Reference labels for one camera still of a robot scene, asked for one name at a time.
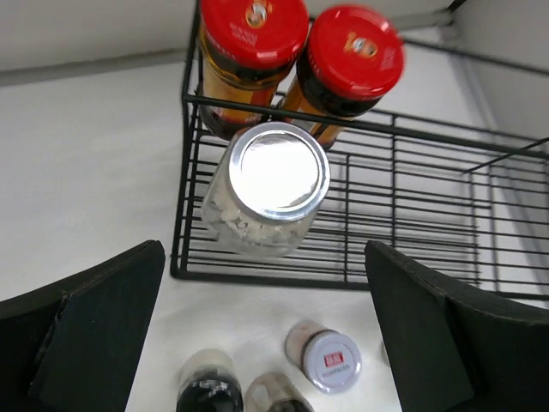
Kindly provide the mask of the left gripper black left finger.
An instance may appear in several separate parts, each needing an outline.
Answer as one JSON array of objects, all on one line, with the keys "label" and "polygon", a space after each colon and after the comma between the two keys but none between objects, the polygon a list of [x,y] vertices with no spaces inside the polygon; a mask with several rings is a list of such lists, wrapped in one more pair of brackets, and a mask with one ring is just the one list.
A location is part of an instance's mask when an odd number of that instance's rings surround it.
[{"label": "left gripper black left finger", "polygon": [[166,255],[147,240],[1,303],[3,411],[123,411]]}]

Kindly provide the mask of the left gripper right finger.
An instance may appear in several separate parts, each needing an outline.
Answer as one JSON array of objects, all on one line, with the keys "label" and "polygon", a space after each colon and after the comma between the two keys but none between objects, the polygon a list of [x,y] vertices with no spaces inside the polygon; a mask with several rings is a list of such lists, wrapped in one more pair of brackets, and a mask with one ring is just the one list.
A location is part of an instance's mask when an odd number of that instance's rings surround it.
[{"label": "left gripper right finger", "polygon": [[405,411],[546,411],[548,311],[473,287],[379,241],[365,270]]}]

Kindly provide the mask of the clear glass jar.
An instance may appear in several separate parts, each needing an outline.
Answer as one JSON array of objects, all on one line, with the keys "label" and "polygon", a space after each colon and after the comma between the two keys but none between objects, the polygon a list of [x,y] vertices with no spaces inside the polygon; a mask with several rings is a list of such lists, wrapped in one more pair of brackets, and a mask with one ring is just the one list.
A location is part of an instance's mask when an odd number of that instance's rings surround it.
[{"label": "clear glass jar", "polygon": [[327,155],[294,124],[238,131],[202,201],[202,221],[228,249],[284,256],[303,241],[330,183]]}]

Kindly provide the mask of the red lid sauce jar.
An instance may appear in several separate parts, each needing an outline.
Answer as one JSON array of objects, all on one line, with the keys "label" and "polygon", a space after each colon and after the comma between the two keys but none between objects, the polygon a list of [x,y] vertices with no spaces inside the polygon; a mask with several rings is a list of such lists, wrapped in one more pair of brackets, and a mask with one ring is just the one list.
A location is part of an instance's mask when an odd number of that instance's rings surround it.
[{"label": "red lid sauce jar", "polygon": [[295,0],[199,3],[201,96],[268,107],[305,47],[309,14]]},{"label": "red lid sauce jar", "polygon": [[312,23],[296,76],[277,108],[353,120],[368,112],[400,80],[403,42],[378,11],[335,5]]}]

